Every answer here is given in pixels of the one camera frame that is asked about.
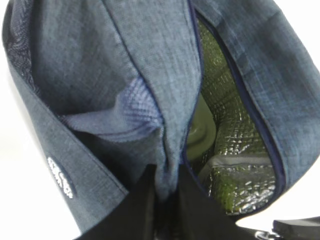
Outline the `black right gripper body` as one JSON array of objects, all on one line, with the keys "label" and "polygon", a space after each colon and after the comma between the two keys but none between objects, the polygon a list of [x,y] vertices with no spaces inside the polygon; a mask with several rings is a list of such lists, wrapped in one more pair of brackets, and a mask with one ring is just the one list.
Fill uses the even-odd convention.
[{"label": "black right gripper body", "polygon": [[319,240],[320,217],[274,220],[272,232],[257,230],[256,240]]}]

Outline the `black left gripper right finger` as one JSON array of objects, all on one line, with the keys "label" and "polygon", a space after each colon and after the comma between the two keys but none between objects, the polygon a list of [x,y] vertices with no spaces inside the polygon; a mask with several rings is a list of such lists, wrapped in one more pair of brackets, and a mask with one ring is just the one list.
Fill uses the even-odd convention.
[{"label": "black left gripper right finger", "polygon": [[225,214],[216,200],[204,193],[192,171],[184,164],[178,166],[172,213],[173,232],[178,240],[253,238]]}]

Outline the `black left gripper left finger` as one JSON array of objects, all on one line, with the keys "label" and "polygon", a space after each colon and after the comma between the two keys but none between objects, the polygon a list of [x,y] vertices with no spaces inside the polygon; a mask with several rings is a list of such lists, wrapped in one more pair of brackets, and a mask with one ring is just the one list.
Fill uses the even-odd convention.
[{"label": "black left gripper left finger", "polygon": [[155,238],[155,172],[147,165],[136,185],[107,217],[79,240],[153,240]]}]

